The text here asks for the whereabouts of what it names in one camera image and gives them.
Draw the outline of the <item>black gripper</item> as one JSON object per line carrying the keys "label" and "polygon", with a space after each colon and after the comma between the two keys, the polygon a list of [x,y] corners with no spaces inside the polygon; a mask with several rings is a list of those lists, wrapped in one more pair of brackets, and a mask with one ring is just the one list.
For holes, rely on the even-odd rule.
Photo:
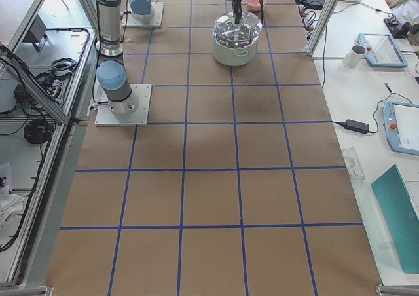
{"label": "black gripper", "polygon": [[233,0],[232,10],[233,10],[234,23],[239,24],[240,20],[242,19],[242,1]]}

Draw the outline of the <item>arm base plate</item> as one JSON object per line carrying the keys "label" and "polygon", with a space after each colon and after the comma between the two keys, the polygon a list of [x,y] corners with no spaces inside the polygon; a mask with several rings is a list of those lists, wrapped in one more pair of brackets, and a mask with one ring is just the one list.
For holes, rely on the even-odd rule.
{"label": "arm base plate", "polygon": [[152,86],[150,84],[131,84],[132,93],[123,102],[109,101],[102,92],[100,105],[94,124],[96,126],[146,126]]}
{"label": "arm base plate", "polygon": [[128,28],[160,28],[164,12],[163,2],[152,2],[150,14],[135,14],[129,9],[122,14],[121,26]]}

